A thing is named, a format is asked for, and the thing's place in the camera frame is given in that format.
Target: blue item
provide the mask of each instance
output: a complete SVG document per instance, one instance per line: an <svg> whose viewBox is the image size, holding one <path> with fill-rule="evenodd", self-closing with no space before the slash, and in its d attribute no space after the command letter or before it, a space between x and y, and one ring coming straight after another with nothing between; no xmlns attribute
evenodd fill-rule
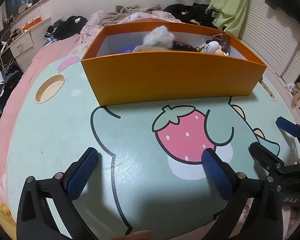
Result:
<svg viewBox="0 0 300 240"><path fill-rule="evenodd" d="M69 180L69 183L67 184L67 192L68 198L71 201L80 197L88 179L98 163L98 157L99 155L97 150L90 148L90 152Z"/></svg>
<svg viewBox="0 0 300 240"><path fill-rule="evenodd" d="M283 118L282 116L278 117L277 121L275 121L275 124L277 125L278 128L286 131L287 133L291 134L293 137L300 137L300 128L294 123Z"/></svg>
<svg viewBox="0 0 300 240"><path fill-rule="evenodd" d="M124 48L122 48L122 49L117 50L114 54L130 53L130 52L132 52L132 51L136 48L136 46L138 46L138 44L130 45L130 46L124 47Z"/></svg>
<svg viewBox="0 0 300 240"><path fill-rule="evenodd" d="M202 153L202 166L207 176L212 180L222 199L230 201L233 196L233 186L219 163L212 156L213 150L206 149Z"/></svg>
<svg viewBox="0 0 300 240"><path fill-rule="evenodd" d="M52 42L53 40L54 40L54 37L53 37L53 35L51 35L49 38L47 38L47 39L44 41L44 45L49 44L49 43Z"/></svg>

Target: hanging towel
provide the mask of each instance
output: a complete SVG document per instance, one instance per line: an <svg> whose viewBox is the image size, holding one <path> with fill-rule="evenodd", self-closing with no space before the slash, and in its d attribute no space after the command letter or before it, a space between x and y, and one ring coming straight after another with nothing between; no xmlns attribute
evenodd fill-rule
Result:
<svg viewBox="0 0 300 240"><path fill-rule="evenodd" d="M218 12L213 24L222 30L238 37L247 12L248 0L211 0L208 9Z"/></svg>

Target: strawberry illustration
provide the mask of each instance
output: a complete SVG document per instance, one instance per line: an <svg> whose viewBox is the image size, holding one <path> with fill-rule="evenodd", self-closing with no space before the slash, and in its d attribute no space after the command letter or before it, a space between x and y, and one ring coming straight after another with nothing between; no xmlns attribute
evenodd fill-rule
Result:
<svg viewBox="0 0 300 240"><path fill-rule="evenodd" d="M204 149L215 149L203 129L204 119L194 106L164 106L152 131L169 156L182 163L201 164Z"/></svg>

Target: stuffed animal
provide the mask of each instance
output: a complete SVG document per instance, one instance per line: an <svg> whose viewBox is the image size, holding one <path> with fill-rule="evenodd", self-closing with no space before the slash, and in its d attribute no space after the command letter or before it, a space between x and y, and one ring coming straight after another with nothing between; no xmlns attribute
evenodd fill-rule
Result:
<svg viewBox="0 0 300 240"><path fill-rule="evenodd" d="M211 53L211 54L217 54L222 56L229 56L229 53L224 53L221 49L221 46L217 41L211 41L209 42L203 50L201 50L203 53Z"/></svg>
<svg viewBox="0 0 300 240"><path fill-rule="evenodd" d="M143 39L143 45L171 49L174 40L173 33L170 33L166 26L156 27L148 33Z"/></svg>
<svg viewBox="0 0 300 240"><path fill-rule="evenodd" d="M133 52L163 51L163 50L168 50L168 49L161 48L161 47L153 47L153 46L150 46L150 45L140 45L140 46L136 46L136 48L133 50Z"/></svg>

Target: white shutter door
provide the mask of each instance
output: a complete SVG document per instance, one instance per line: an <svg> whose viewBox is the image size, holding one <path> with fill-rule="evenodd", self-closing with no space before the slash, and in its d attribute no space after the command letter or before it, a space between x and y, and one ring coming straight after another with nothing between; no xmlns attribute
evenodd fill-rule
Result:
<svg viewBox="0 0 300 240"><path fill-rule="evenodd" d="M283 11L273 10L265 0L250 0L239 37L281 76L297 49L300 25Z"/></svg>
<svg viewBox="0 0 300 240"><path fill-rule="evenodd" d="M297 47L296 53L292 58L286 71L282 74L283 80L288 84L295 82L300 75L300 43Z"/></svg>

